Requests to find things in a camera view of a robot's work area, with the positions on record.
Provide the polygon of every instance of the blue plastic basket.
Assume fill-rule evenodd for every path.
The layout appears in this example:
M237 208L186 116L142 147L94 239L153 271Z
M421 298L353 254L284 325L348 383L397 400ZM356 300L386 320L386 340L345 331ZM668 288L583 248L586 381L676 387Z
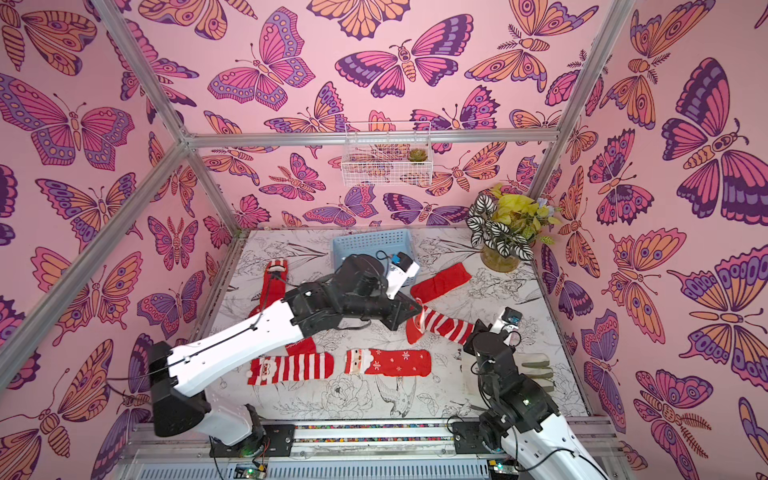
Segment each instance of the blue plastic basket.
M334 270L339 268L344 259L353 253L376 258L376 252L379 250L390 256L403 252L418 263L418 259L413 253L411 232L406 229L344 235L334 238L331 245L333 246ZM380 260L380 262L386 268L387 261ZM404 285L413 285L414 281L415 277L409 278Z

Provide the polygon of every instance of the glass vase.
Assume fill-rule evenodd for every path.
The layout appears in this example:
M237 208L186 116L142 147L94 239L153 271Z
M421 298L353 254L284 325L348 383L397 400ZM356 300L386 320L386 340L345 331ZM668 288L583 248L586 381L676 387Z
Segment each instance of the glass vase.
M491 270L500 273L509 273L520 265L520 259L515 255L502 257L502 255L484 245L480 251L480 260Z

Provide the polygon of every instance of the red and white striped sock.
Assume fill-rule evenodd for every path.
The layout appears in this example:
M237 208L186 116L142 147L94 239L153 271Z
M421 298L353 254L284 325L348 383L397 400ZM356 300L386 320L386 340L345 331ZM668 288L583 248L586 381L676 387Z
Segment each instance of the red and white striped sock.
M248 385L327 379L333 374L333 356L328 353L300 353L291 356L261 356L251 361Z

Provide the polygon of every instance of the table surface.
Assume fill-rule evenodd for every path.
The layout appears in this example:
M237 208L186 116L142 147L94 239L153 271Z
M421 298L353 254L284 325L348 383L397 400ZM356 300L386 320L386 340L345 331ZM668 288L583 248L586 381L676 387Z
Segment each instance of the table surface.
M554 371L555 391L551 394L561 411L569 416L587 415L574 374L554 327L541 290L528 264L512 273L497 273L485 267L479 252L470 246L467 229L411 229L413 248L421 269L417 282L458 262L463 262L472 279L428 305L445 315L474 322L492 321L505 306L523 313L520 325L522 353L544 353ZM288 281L316 280L333 272L331 240L360 230L259 230L251 233L230 289L226 293L211 334L242 321L258 304L266 262L288 259ZM380 388L396 390L396 379L374 375L346 375L344 362L349 349L426 349L432 355L432 373L426 377L405 377L402 388L412 399L405 418L448 417L453 414L477 416L476 393L462 376L461 346L441 336L426 333L417 343L406 340L406 326L388 330L373 320L358 331L327 330L314 337L318 352L334 357L333 374L325 380L285 382L268 386L247 385L250 362L214 381L212 388L238 403L249 403L268 419L383 419L391 416L393 404L386 402ZM411 396L415 382L415 395Z

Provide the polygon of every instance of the potted plant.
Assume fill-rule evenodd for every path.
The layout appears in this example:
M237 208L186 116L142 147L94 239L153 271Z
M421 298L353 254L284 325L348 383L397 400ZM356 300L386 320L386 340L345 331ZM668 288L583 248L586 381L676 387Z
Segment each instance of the potted plant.
M511 272L520 260L533 260L531 245L539 239L547 245L551 237L539 233L545 225L556 225L557 210L544 198L533 200L525 195L502 194L501 185L478 195L469 208L467 227L472 231L472 246L479 247L482 262L491 270Z

